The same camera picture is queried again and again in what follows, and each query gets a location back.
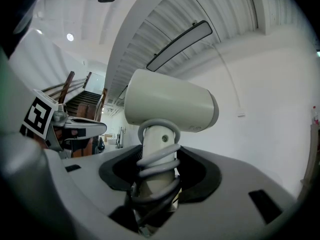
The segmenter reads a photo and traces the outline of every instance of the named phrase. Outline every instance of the round ceiling light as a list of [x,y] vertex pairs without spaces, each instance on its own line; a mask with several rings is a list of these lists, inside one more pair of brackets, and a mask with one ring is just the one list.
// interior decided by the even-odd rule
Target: round ceiling light
[[69,33],[66,35],[66,39],[68,39],[70,42],[73,41],[75,38],[74,38],[74,35]]

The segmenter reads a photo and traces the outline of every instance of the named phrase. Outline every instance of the ceiling light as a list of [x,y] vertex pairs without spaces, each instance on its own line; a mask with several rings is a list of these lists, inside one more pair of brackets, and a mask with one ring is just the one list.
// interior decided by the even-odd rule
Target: ceiling light
[[118,99],[123,100],[125,98],[126,92],[127,92],[127,87],[128,87],[128,85],[123,89],[123,91],[121,92]]
[[74,35],[69,33],[69,34],[66,34],[66,39],[68,39],[70,42],[73,41],[75,38],[74,38]]
[[146,68],[155,72],[178,53],[211,34],[209,23],[205,20],[200,21],[172,40],[146,65]]

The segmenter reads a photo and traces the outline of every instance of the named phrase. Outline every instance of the screw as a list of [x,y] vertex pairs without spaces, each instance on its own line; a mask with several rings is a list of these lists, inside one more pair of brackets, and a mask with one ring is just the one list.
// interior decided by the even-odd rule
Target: screw
[[162,136],[162,141],[163,142],[167,142],[168,141],[168,136],[167,135],[163,135]]

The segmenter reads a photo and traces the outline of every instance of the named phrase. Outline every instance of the gray spiral cable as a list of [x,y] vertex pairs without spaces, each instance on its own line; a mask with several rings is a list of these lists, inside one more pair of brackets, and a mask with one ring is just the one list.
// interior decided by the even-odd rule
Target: gray spiral cable
[[146,206],[151,206],[152,209],[146,213],[137,223],[139,226],[146,223],[147,220],[155,216],[157,213],[161,212],[165,207],[169,206],[173,199],[177,196],[177,194],[180,191],[180,176],[176,175],[175,179],[165,188],[160,190],[157,193],[153,193],[148,197],[140,197],[137,196],[137,192],[140,188],[141,182],[146,180],[147,178],[163,174],[165,172],[168,172],[170,170],[173,170],[176,168],[180,161],[179,159],[175,159],[174,161],[166,162],[160,165],[152,166],[149,168],[145,168],[147,165],[150,165],[162,158],[165,158],[166,156],[176,152],[180,149],[180,145],[178,144],[178,141],[180,139],[180,130],[177,125],[175,125],[173,122],[156,118],[156,119],[150,119],[142,123],[138,129],[138,138],[141,142],[141,144],[144,143],[144,130],[151,126],[163,126],[171,129],[174,134],[174,144],[167,146],[161,150],[158,150],[152,154],[150,154],[148,157],[144,157],[141,160],[136,162],[136,165],[141,168],[141,171],[138,174],[138,182],[136,183],[136,190],[132,193],[131,201],[136,210],[139,211],[141,208],[145,208]]

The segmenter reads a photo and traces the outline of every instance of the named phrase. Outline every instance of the plastic bottle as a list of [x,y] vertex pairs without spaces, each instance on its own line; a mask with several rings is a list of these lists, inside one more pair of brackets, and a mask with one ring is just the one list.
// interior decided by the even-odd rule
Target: plastic bottle
[[318,113],[317,113],[317,110],[316,110],[316,106],[313,106],[312,117],[313,117],[313,123],[316,124],[316,125],[319,125],[319,118],[318,118]]

